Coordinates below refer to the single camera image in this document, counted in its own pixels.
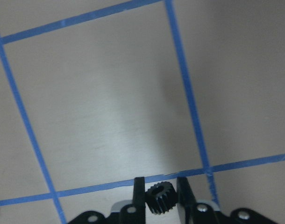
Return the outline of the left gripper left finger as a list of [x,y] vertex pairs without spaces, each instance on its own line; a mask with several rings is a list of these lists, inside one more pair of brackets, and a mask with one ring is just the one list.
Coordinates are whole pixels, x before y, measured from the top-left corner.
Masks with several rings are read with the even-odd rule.
[[145,178],[136,177],[134,179],[134,190],[132,204],[135,207],[134,217],[135,224],[146,223],[145,207]]

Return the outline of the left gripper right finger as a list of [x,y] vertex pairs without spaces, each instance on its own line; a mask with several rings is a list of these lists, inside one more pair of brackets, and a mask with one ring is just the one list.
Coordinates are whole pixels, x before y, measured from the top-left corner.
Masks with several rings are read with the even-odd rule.
[[196,198],[186,177],[177,178],[178,215],[181,224],[193,224],[192,212]]

